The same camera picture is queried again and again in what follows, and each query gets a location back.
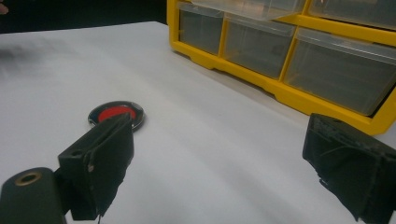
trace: yellow frame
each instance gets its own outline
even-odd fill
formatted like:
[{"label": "yellow frame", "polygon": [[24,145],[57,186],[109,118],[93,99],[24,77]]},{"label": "yellow frame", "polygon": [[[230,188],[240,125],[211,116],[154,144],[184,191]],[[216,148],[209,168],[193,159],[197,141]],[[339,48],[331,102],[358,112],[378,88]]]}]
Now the yellow frame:
[{"label": "yellow frame", "polygon": [[[169,42],[175,51],[189,56],[193,62],[198,63],[207,69],[216,68],[220,71],[242,78],[247,82],[263,88],[265,91],[271,92],[280,103],[288,105],[307,115],[310,115],[311,113],[319,113],[331,116],[370,135],[384,133],[396,120],[395,88],[390,93],[384,104],[382,104],[376,111],[374,116],[369,118],[284,84],[283,76],[285,75],[286,68],[289,65],[291,53],[294,50],[295,38],[293,38],[291,42],[289,54],[283,65],[279,80],[263,76],[235,63],[230,63],[221,57],[225,43],[225,34],[228,28],[227,21],[224,21],[222,27],[219,55],[212,55],[180,42],[179,10],[177,8],[177,2],[180,2],[180,0],[167,0]],[[278,21],[294,24],[298,27],[311,28],[349,38],[396,47],[396,32],[309,16],[307,11],[310,2],[311,0],[306,1],[302,14],[283,17],[278,19]]]}]

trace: yellow drawer organizer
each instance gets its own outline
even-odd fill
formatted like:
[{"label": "yellow drawer organizer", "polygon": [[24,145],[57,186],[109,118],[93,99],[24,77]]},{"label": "yellow drawer organizer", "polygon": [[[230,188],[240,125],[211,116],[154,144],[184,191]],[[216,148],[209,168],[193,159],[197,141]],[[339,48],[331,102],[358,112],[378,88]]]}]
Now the yellow drawer organizer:
[{"label": "yellow drawer organizer", "polygon": [[295,1],[301,13],[256,21],[168,0],[170,45],[307,115],[331,116],[371,135],[384,133],[396,120],[396,24],[383,29],[323,19],[309,12],[313,1],[323,1]]}]

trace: white table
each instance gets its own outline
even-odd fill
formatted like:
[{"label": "white table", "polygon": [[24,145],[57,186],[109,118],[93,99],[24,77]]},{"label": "white table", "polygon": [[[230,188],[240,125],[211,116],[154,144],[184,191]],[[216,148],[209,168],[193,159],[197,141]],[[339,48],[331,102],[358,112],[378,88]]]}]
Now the white table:
[{"label": "white table", "polygon": [[308,116],[174,53],[167,34],[146,22],[1,35],[0,182],[57,169],[93,108],[127,100],[147,120],[103,224],[355,223],[302,159]]}]

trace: plastic drawer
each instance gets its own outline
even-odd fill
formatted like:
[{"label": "plastic drawer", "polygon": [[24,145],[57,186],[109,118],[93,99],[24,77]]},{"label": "plastic drawer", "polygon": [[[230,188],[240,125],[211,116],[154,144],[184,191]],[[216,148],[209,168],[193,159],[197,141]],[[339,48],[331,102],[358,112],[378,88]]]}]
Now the plastic drawer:
[{"label": "plastic drawer", "polygon": [[211,7],[251,19],[271,20],[301,12],[305,0],[191,0],[197,6]]},{"label": "plastic drawer", "polygon": [[396,83],[396,49],[301,28],[285,83],[371,116]]},{"label": "plastic drawer", "polygon": [[198,49],[218,54],[224,13],[189,3],[178,3],[180,41]]},{"label": "plastic drawer", "polygon": [[224,58],[268,77],[279,78],[295,26],[227,15]]},{"label": "plastic drawer", "polygon": [[396,30],[395,0],[313,0],[309,13]]}]

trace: dark wall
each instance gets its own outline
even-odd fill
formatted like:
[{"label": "dark wall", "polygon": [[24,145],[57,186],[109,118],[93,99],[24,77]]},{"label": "dark wall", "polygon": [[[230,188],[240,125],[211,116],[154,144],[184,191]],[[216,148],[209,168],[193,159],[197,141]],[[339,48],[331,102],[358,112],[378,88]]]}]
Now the dark wall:
[{"label": "dark wall", "polygon": [[5,0],[0,34],[166,22],[166,0]]}]

